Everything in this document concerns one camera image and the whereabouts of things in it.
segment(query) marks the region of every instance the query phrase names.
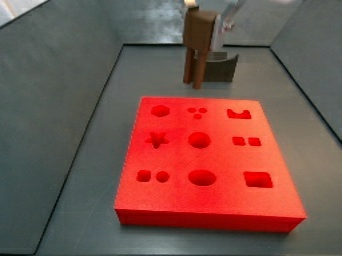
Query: gray wall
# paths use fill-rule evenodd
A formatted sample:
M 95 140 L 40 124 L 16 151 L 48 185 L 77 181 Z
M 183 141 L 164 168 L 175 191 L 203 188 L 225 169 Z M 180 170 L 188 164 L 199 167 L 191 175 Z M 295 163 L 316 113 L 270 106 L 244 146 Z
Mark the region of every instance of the gray wall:
M 108 16 L 124 43 L 181 43 L 183 0 L 108 0 Z M 197 0 L 201 9 L 221 13 L 224 0 Z M 287 4 L 274 0 L 248 0 L 235 17 L 225 44 L 270 46 L 302 0 Z
M 0 253 L 33 253 L 121 43 L 100 0 L 0 30 Z
M 306 0 L 271 49 L 342 140 L 342 1 Z

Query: red shape sorter block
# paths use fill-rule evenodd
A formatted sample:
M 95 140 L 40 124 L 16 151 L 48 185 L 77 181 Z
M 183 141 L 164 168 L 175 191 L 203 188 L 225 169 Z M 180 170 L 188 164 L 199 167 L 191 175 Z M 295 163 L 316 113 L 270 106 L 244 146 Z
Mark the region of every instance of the red shape sorter block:
M 294 229 L 306 212 L 258 101 L 143 98 L 115 211 L 121 224 Z

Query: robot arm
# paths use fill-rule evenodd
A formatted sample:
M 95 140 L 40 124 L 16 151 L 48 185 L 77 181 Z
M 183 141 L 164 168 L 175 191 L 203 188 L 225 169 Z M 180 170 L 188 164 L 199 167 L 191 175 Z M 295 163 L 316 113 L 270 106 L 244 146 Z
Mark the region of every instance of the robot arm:
M 231 0 L 221 14 L 216 16 L 211 37 L 211 51 L 217 51 L 224 44 L 224 33 L 232 29 L 233 16 L 237 13 L 245 0 Z

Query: square hole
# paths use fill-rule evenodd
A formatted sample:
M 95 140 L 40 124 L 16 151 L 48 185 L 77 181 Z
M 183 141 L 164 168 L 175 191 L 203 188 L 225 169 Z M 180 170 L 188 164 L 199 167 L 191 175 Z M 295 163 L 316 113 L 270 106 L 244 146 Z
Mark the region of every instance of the square hole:
M 232 137 L 232 143 L 236 146 L 244 146 L 245 145 L 244 138 L 243 137 Z
M 253 137 L 248 138 L 248 143 L 253 147 L 259 147 L 262 145 L 260 139 Z
M 248 187 L 272 188 L 272 180 L 267 172 L 244 172 L 243 176 Z

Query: rectangular hole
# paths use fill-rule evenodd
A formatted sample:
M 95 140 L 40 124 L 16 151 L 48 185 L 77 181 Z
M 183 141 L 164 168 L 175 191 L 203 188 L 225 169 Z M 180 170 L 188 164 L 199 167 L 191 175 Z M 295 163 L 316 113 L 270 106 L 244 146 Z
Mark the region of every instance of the rectangular hole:
M 267 172 L 244 172 L 243 176 L 248 187 L 272 188 L 272 180 Z

